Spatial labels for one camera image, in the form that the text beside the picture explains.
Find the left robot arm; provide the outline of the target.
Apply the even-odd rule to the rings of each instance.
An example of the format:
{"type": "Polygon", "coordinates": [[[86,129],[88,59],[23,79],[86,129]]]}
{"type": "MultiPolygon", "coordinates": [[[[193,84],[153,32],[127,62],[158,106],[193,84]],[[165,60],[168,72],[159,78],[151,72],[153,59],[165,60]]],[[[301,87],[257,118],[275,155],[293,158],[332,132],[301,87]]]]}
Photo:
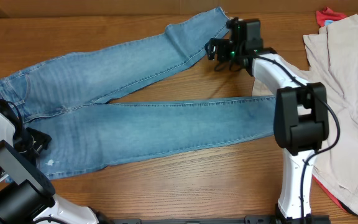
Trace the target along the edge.
{"type": "Polygon", "coordinates": [[[18,108],[0,99],[0,223],[103,224],[111,220],[59,196],[33,165],[51,137],[25,128],[18,108]]]}

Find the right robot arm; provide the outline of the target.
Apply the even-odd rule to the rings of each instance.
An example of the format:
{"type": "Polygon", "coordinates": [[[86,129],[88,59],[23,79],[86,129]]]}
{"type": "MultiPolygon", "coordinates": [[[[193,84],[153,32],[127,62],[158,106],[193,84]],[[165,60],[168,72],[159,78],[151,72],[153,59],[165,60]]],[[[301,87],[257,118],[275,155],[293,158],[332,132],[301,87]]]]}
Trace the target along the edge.
{"type": "Polygon", "coordinates": [[[310,188],[316,153],[329,135],[326,89],[291,71],[282,57],[264,47],[258,19],[226,22],[229,39],[212,38],[204,49],[210,60],[238,65],[275,95],[273,133],[283,149],[283,182],[274,215],[248,216],[247,223],[330,223],[312,215],[310,188]]]}

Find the blue denim jeans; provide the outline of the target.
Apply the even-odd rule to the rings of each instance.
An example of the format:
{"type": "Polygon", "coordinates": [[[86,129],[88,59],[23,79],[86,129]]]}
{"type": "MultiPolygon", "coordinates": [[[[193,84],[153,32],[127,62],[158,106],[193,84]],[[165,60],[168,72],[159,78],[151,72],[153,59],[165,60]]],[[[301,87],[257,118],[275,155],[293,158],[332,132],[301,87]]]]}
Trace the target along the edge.
{"type": "Polygon", "coordinates": [[[61,179],[272,135],[272,96],[118,102],[189,69],[209,39],[226,34],[226,22],[217,7],[159,35],[62,55],[0,79],[0,97],[15,104],[27,127],[52,138],[36,167],[61,179]]]}

